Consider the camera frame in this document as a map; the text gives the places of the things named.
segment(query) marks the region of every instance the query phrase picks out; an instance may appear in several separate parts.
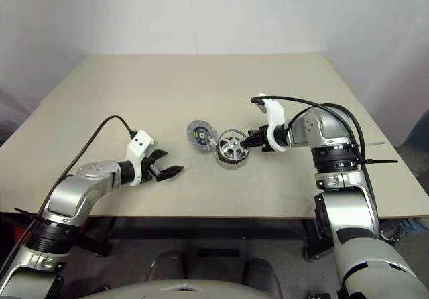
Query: floor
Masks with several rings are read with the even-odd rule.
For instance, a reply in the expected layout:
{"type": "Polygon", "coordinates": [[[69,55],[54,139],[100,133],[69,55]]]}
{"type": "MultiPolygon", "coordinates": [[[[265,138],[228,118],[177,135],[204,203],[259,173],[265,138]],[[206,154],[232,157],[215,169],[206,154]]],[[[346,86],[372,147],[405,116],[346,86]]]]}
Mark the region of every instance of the floor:
{"type": "MultiPolygon", "coordinates": [[[[152,261],[170,249],[187,251],[196,247],[238,248],[240,257],[216,262],[226,271],[224,279],[239,282],[249,257],[262,257],[274,267],[284,298],[305,298],[307,293],[330,292],[336,298],[339,288],[333,254],[308,263],[301,257],[303,242],[278,240],[126,240],[114,241],[109,257],[95,257],[74,248],[63,276],[62,298],[90,294],[101,284],[115,288],[144,281],[152,261]]],[[[406,235],[396,249],[420,280],[429,288],[429,235],[406,235]]]]}

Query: metal disc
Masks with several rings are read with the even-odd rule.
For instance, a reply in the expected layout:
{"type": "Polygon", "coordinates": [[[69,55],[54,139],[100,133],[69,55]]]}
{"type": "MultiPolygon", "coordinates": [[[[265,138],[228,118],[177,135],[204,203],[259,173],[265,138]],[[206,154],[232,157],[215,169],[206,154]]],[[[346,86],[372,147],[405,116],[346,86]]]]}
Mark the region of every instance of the metal disc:
{"type": "Polygon", "coordinates": [[[249,148],[241,146],[245,139],[246,135],[239,130],[230,129],[224,132],[217,142],[217,162],[229,170],[234,170],[244,165],[249,155],[249,148]]]}
{"type": "Polygon", "coordinates": [[[216,148],[216,131],[206,121],[195,120],[188,125],[188,140],[198,150],[211,152],[216,148]]]}

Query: table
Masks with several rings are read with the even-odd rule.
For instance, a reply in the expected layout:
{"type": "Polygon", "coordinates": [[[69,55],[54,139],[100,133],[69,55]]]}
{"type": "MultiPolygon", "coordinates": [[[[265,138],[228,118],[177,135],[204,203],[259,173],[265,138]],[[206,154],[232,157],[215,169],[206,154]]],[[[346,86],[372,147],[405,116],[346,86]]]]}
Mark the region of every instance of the table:
{"type": "MultiPolygon", "coordinates": [[[[220,134],[257,129],[266,116],[249,102],[259,93],[340,103],[359,120],[374,159],[369,167],[379,216],[429,215],[429,198],[384,134],[322,54],[238,56],[89,56],[0,148],[0,211],[37,211],[47,191],[97,125],[118,114],[144,129],[169,155],[160,167],[183,165],[171,180],[123,187],[104,196],[92,215],[116,217],[312,218],[314,183],[307,147],[284,153],[252,150],[238,170],[194,149],[186,127],[208,121],[220,134]]],[[[290,119],[304,105],[283,102],[290,119]]],[[[82,157],[122,160],[129,137],[108,124],[82,157]]]]}

